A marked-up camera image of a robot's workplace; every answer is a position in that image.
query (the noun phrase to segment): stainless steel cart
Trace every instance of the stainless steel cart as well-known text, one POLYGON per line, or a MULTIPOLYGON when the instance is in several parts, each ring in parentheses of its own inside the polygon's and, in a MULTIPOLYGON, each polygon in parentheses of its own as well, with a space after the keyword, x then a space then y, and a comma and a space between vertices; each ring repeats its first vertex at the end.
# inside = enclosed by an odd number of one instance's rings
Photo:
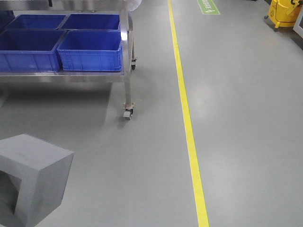
POLYGON ((0 83, 10 82, 123 82, 125 103, 123 117, 130 120, 134 112, 131 99, 131 73, 136 67, 134 54, 133 21, 130 8, 133 0, 0 0, 0 10, 58 10, 102 11, 119 13, 123 49, 121 72, 39 72, 0 73, 0 83))

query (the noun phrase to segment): plastic crate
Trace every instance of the plastic crate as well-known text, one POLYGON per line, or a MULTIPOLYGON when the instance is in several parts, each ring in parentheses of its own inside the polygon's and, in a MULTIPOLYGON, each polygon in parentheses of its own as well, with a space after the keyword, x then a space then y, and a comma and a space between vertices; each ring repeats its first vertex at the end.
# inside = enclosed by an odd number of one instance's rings
POLYGON ((118 31, 69 31, 58 52, 66 71, 121 71, 118 31))
POLYGON ((71 14, 61 29, 119 30, 120 16, 113 14, 71 14))
POLYGON ((19 15, 5 29, 58 29, 66 15, 19 15))
POLYGON ((6 30, 0 35, 1 72, 59 71, 57 46, 65 31, 6 30))
POLYGON ((15 18, 13 11, 0 11, 0 29, 15 18))

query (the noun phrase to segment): gray block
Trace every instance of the gray block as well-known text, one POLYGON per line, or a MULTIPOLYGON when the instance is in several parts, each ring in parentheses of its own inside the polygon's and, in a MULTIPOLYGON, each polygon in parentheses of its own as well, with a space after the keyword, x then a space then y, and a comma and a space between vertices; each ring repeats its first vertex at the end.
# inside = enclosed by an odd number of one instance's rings
POLYGON ((0 140, 0 226, 33 227, 62 198, 73 152, 29 135, 0 140))

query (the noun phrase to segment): caster wheel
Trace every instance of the caster wheel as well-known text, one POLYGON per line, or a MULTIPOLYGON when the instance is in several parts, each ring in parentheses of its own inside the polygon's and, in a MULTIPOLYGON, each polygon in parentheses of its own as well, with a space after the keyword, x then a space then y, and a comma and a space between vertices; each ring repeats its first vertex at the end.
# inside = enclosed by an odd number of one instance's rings
POLYGON ((129 121, 129 120, 131 120, 133 113, 134 113, 134 110, 125 110, 123 117, 129 121))

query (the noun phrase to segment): gray floor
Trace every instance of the gray floor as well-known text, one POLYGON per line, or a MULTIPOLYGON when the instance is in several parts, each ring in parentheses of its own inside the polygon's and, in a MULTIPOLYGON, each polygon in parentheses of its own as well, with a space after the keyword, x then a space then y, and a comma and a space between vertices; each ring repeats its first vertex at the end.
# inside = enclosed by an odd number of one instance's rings
POLYGON ((301 39, 274 33, 262 0, 215 2, 173 1, 211 226, 301 227, 301 39))
MULTIPOLYGON (((215 2, 219 16, 173 0, 211 226, 301 227, 301 39, 274 33, 262 0, 215 2)), ((130 122, 121 84, 9 86, 0 139, 75 151, 62 206, 39 227, 197 227, 167 1, 143 0, 134 22, 130 122)))

